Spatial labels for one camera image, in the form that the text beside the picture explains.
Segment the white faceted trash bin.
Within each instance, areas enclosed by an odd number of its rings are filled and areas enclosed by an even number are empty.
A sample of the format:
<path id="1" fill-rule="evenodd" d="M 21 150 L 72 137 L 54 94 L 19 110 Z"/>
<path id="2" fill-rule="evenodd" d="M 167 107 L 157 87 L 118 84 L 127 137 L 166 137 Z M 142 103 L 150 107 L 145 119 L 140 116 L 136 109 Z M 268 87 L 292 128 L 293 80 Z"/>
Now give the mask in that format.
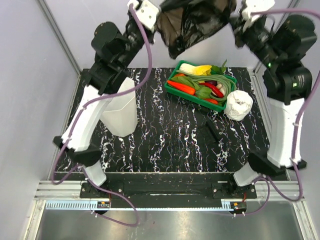
<path id="1" fill-rule="evenodd" d="M 138 123 L 136 92 L 114 97 L 99 120 L 114 136 L 123 138 L 132 134 Z"/>

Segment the black trash bag roll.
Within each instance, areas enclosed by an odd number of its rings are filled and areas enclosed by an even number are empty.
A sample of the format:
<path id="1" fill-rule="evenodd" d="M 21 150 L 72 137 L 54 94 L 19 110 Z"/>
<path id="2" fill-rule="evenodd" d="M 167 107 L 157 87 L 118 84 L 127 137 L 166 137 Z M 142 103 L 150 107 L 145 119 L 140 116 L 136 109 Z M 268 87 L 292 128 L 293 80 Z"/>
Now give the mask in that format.
<path id="1" fill-rule="evenodd" d="M 200 126 L 199 132 L 201 139 L 206 144 L 218 143 L 222 139 L 211 121 L 206 121 L 204 125 Z"/>

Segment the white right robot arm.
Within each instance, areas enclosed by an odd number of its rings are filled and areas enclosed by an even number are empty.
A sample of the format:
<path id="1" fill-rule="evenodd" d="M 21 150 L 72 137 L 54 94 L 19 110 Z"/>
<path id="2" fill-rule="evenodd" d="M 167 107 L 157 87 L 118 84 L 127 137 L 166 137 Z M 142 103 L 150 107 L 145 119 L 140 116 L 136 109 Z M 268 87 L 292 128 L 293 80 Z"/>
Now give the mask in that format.
<path id="1" fill-rule="evenodd" d="M 239 198 L 261 175 L 274 177 L 286 169 L 305 168 L 300 154 L 302 107 L 312 93 L 312 74 L 301 62 L 317 41 L 311 19 L 299 14 L 289 15 L 277 32 L 265 28 L 266 16 L 259 17 L 249 27 L 245 20 L 231 17 L 237 47 L 247 46 L 266 67 L 263 82 L 271 111 L 269 148 L 251 152 L 247 163 L 233 175 L 228 194 Z"/>

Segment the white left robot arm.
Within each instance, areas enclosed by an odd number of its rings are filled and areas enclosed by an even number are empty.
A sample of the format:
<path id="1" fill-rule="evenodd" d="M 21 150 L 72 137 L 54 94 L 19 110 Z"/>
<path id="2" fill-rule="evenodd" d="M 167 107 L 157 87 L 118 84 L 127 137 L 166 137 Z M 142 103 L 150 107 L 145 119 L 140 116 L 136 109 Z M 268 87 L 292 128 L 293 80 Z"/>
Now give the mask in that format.
<path id="1" fill-rule="evenodd" d="M 66 131 L 53 139 L 61 153 L 82 166 L 93 183 L 90 190 L 98 198 L 107 195 L 109 186 L 100 161 L 102 152 L 91 143 L 92 135 L 112 101 L 134 93 L 147 82 L 152 68 L 150 38 L 153 35 L 136 17 L 128 20 L 124 32 L 110 21 L 95 29 L 91 41 L 94 63 L 82 73 L 85 82 L 82 99 Z M 128 66 L 142 47 L 147 50 L 147 73 L 139 84 L 124 90 L 121 86 L 129 80 Z"/>

